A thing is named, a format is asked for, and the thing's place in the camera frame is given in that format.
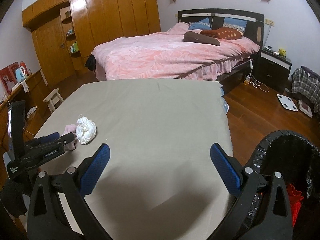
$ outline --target beige tablecloth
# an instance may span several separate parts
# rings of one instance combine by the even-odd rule
[[[111,158],[85,197],[114,240],[206,239],[227,211],[229,194],[210,160],[218,142],[232,145],[220,84],[174,79],[83,85],[50,116],[37,137],[86,116],[97,125],[87,145],[46,163],[49,174],[77,167],[101,143]],[[80,232],[61,197],[72,228]]]

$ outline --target red picture frame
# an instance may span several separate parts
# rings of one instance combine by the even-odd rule
[[[17,84],[17,80],[14,76],[12,76],[9,67],[5,67],[0,70],[0,79],[5,91],[10,95],[12,87]]]
[[[17,78],[16,78],[16,70],[18,68],[20,68],[18,62],[12,63],[8,66],[11,77],[15,80],[15,82],[17,83]]]

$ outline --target blue pillow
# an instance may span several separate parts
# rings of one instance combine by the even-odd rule
[[[209,18],[196,23],[190,23],[188,30],[211,30]]]
[[[246,21],[246,20],[225,17],[222,27],[229,27],[229,28],[236,29],[236,30],[244,33],[245,27],[247,26],[247,22],[248,21]]]

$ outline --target wooden desk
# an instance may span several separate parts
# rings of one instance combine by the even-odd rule
[[[7,172],[4,168],[2,156],[8,151],[8,101],[11,103],[14,101],[25,100],[25,115],[31,107],[37,106],[36,113],[32,119],[27,119],[25,116],[25,120],[27,122],[27,127],[25,129],[33,134],[36,134],[44,124],[46,120],[46,112],[47,110],[49,111],[47,104],[44,103],[43,100],[50,93],[50,90],[45,85],[40,71],[29,76],[26,79],[26,83],[29,86],[29,91],[27,93],[24,92],[22,85],[20,85],[11,93],[11,95],[8,96],[7,100],[0,105],[0,188],[2,188],[7,178]],[[28,141],[33,137],[34,136],[32,134],[25,130],[23,131],[23,138],[25,141]]]

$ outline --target pink bedspread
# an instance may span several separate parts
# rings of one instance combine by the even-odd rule
[[[177,78],[187,73],[183,76],[187,79],[216,80],[260,49],[246,37],[220,40],[220,46],[183,42],[188,27],[180,22],[164,33],[118,38],[97,46],[92,52],[97,79]],[[199,68],[215,60],[220,62]]]

